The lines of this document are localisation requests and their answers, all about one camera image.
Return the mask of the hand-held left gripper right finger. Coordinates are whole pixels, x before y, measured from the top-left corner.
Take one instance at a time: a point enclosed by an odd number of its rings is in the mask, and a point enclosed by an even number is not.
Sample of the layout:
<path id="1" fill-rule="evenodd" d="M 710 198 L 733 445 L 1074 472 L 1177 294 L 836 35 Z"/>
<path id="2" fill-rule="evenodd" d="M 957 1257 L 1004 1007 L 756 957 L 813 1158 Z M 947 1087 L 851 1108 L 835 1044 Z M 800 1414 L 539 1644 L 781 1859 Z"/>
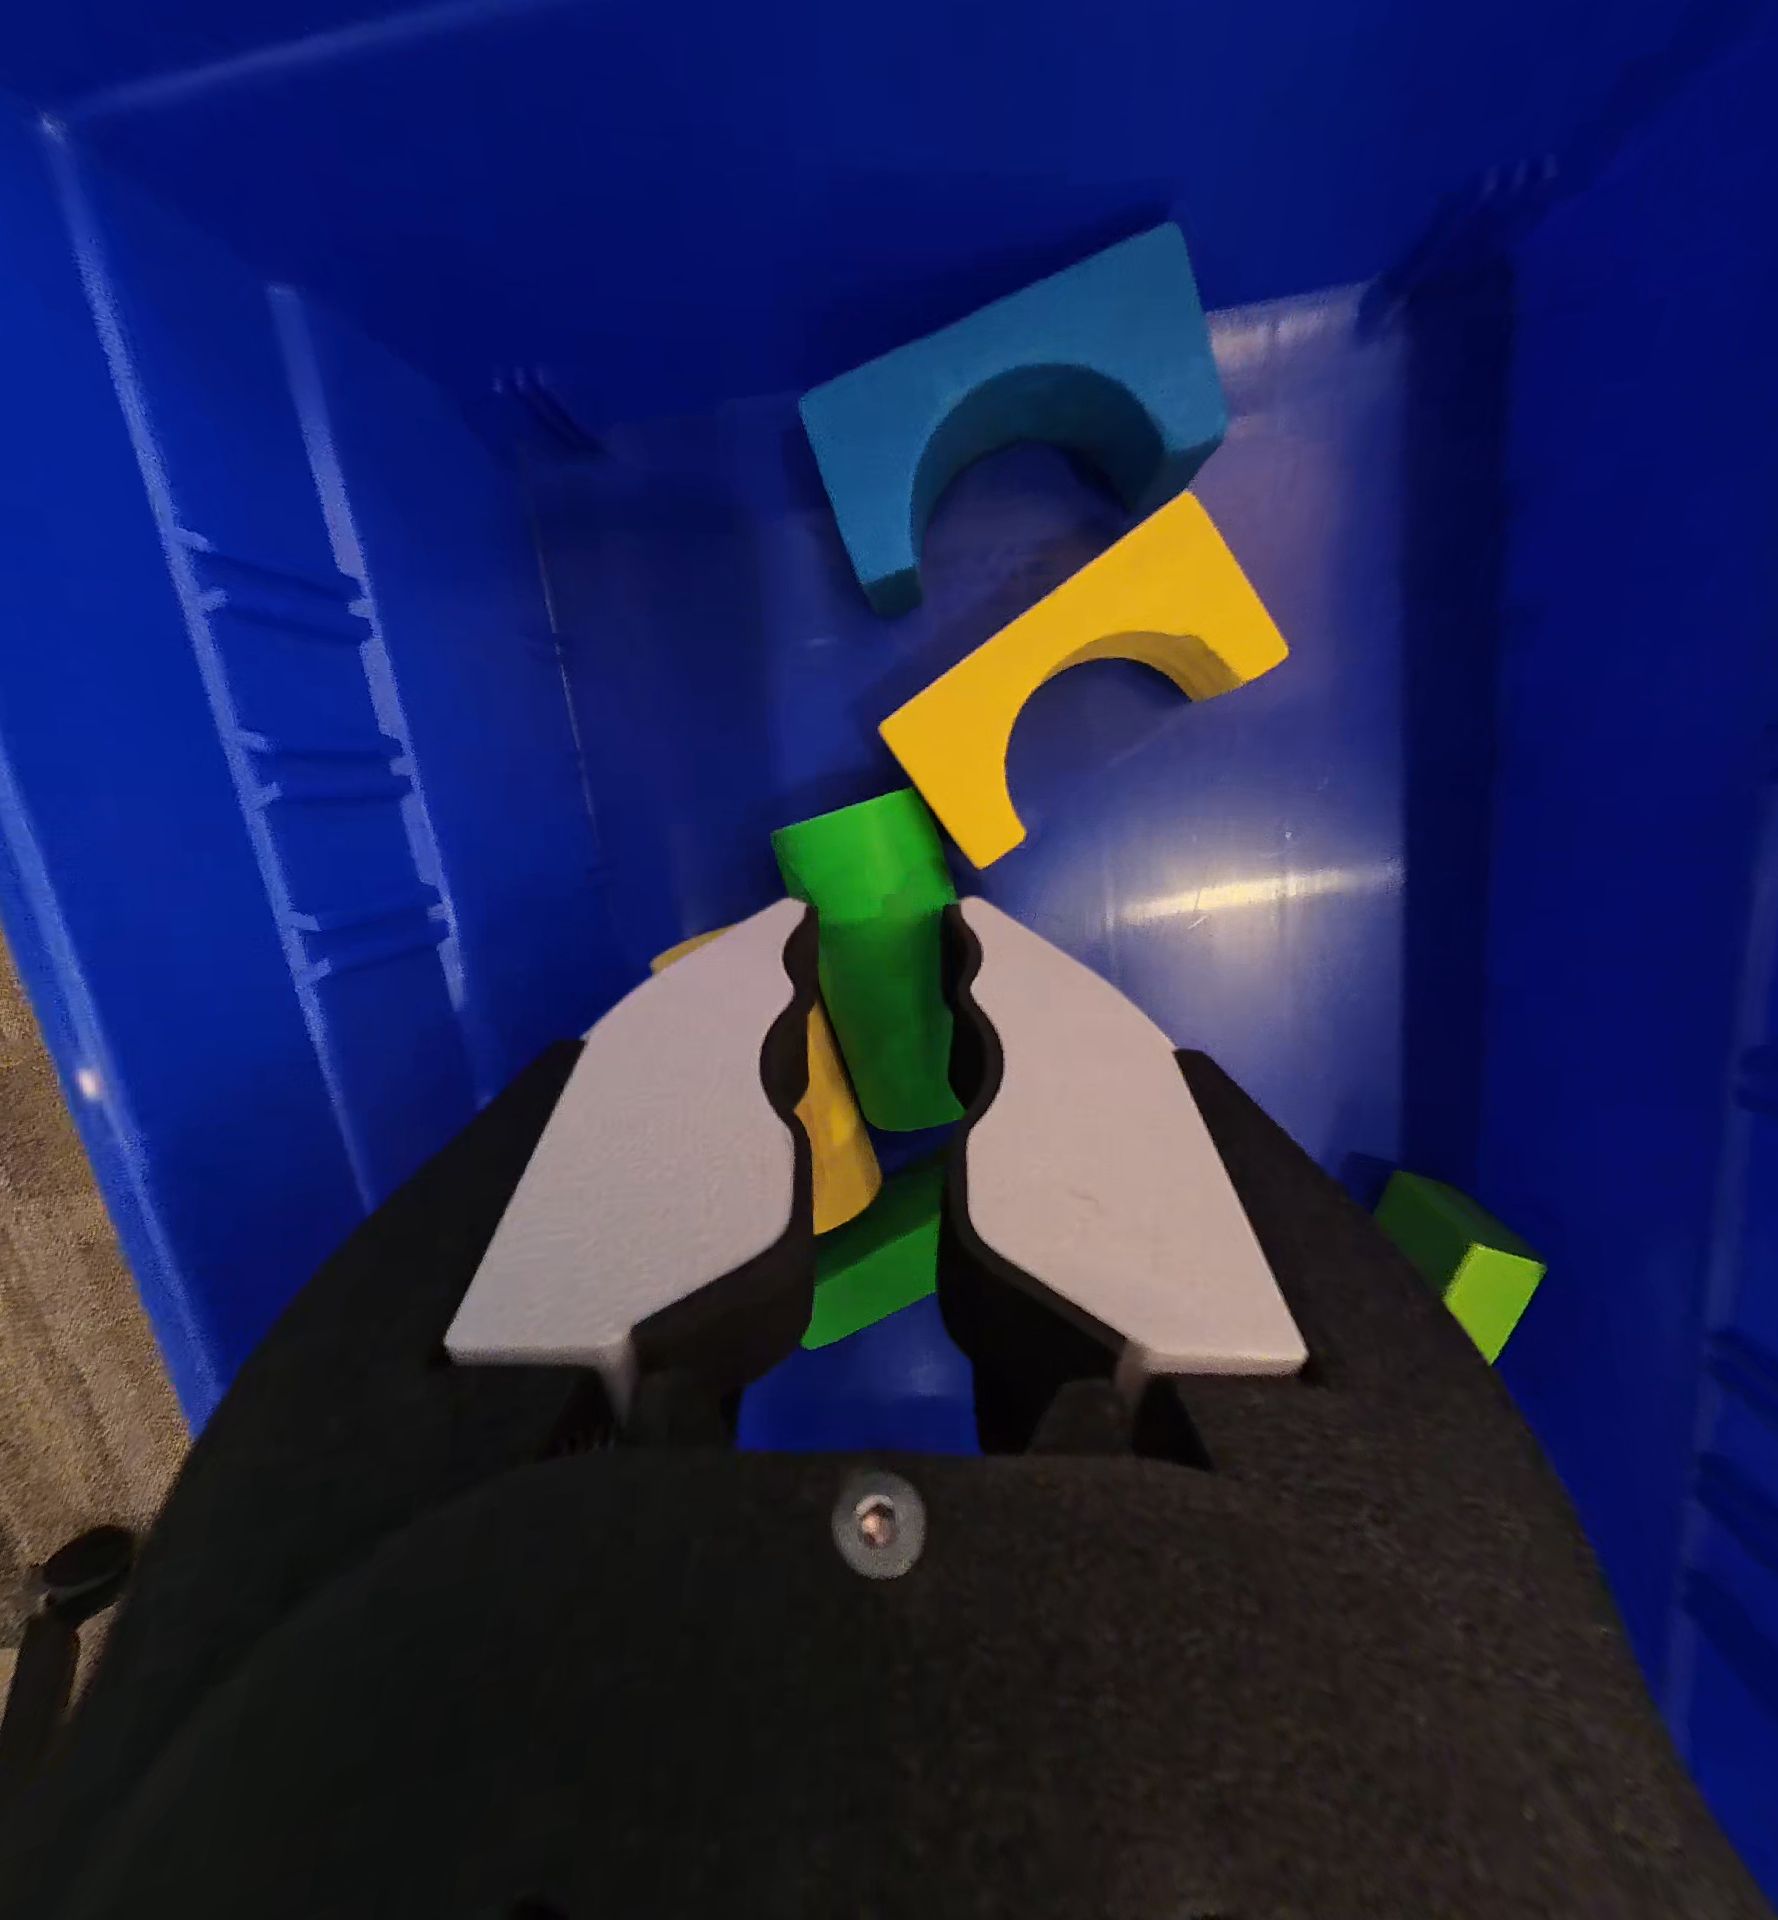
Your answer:
<path id="1" fill-rule="evenodd" d="M 1288 1378 L 1309 1362 L 1177 1041 L 989 900 L 943 919 L 953 1011 L 938 1301 L 980 1414 L 1072 1378 Z"/>

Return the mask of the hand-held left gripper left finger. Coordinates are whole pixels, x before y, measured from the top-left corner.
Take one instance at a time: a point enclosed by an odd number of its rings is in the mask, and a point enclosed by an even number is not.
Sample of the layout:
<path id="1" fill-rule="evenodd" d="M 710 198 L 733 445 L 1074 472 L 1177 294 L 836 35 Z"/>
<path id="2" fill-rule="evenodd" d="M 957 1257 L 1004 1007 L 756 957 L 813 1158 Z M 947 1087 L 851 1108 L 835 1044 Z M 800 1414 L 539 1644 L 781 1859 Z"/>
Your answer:
<path id="1" fill-rule="evenodd" d="M 583 1367 L 631 1405 L 656 1377 L 735 1397 L 797 1347 L 817 934 L 812 905 L 779 900 L 589 1029 L 445 1357 Z"/>

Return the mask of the yellow cylinder block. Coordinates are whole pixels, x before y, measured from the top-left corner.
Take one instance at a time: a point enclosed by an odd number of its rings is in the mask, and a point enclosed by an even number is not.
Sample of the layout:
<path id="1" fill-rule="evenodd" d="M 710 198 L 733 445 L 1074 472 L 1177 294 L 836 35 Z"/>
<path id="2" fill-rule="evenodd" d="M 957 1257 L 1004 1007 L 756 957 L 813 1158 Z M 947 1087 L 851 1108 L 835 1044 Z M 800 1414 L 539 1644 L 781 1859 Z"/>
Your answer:
<path id="1" fill-rule="evenodd" d="M 643 1085 L 624 1100 L 642 1222 L 684 1282 L 729 1271 L 781 1243 L 856 1217 L 881 1170 L 822 996 L 805 997 L 805 923 L 765 911 L 696 934 L 652 963 L 603 1039 L 643 1043 Z"/>

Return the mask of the green cylinder block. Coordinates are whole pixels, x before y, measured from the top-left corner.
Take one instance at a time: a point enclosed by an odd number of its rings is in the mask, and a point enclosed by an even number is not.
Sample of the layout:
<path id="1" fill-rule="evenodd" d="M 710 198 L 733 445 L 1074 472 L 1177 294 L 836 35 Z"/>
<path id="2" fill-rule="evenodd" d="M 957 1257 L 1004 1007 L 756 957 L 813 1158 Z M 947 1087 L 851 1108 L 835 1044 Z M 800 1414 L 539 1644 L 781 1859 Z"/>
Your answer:
<path id="1" fill-rule="evenodd" d="M 881 1131 L 954 1123 L 943 838 L 911 786 L 773 829 L 785 891 L 817 917 L 822 1002 L 863 1117 Z"/>

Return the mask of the yellow arch block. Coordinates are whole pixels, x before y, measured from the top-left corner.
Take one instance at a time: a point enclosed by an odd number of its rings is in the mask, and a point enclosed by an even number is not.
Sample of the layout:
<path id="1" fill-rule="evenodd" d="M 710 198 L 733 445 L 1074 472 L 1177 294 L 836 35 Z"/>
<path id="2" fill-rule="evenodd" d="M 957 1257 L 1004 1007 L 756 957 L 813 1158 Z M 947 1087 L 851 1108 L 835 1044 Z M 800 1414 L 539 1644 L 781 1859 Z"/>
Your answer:
<path id="1" fill-rule="evenodd" d="M 1051 678 L 1129 661 L 1201 703 L 1286 657 L 1213 516 L 1183 491 L 892 710 L 880 736 L 937 823 L 985 871 L 1025 841 L 1009 753 L 1022 708 Z"/>

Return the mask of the blue plastic bin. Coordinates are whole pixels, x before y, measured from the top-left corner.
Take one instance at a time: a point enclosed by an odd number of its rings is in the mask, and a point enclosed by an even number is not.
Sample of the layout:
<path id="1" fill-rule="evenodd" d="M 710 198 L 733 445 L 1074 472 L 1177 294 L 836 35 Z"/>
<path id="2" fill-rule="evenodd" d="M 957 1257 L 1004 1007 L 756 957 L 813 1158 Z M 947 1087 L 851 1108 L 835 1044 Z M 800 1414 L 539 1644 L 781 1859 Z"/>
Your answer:
<path id="1" fill-rule="evenodd" d="M 1177 223 L 1290 643 L 1021 725 L 997 901 L 1501 1384 L 1778 1914 L 1778 4 L 0 4 L 0 901 L 191 1416 L 878 710 L 1124 517 L 867 609 L 797 400 Z"/>

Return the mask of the blue arch block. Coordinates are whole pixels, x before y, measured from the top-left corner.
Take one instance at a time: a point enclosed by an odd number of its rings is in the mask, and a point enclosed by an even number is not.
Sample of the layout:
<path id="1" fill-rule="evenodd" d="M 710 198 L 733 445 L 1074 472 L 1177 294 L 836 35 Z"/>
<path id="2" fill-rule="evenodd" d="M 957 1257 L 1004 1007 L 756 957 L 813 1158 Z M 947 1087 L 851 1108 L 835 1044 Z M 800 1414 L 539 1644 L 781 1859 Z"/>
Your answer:
<path id="1" fill-rule="evenodd" d="M 1177 223 L 832 376 L 800 415 L 856 582 L 886 618 L 921 603 L 933 513 L 981 459 L 1050 445 L 1144 517 L 1189 490 L 1230 430 Z"/>

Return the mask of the green wooden block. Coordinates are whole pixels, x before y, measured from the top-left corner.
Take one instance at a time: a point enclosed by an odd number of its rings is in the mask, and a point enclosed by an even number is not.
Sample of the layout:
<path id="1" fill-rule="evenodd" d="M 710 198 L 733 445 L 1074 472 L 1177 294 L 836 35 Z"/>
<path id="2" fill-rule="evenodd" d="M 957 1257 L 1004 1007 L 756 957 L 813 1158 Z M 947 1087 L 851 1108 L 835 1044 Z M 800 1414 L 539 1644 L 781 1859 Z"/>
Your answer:
<path id="1" fill-rule="evenodd" d="M 816 1243 L 813 1307 L 801 1340 L 816 1351 L 934 1292 L 947 1160 L 933 1153 L 880 1188 Z"/>
<path id="2" fill-rule="evenodd" d="M 1546 1261 L 1492 1210 L 1449 1182 L 1396 1170 L 1374 1220 L 1425 1275 L 1486 1362 L 1495 1362 L 1535 1296 Z"/>

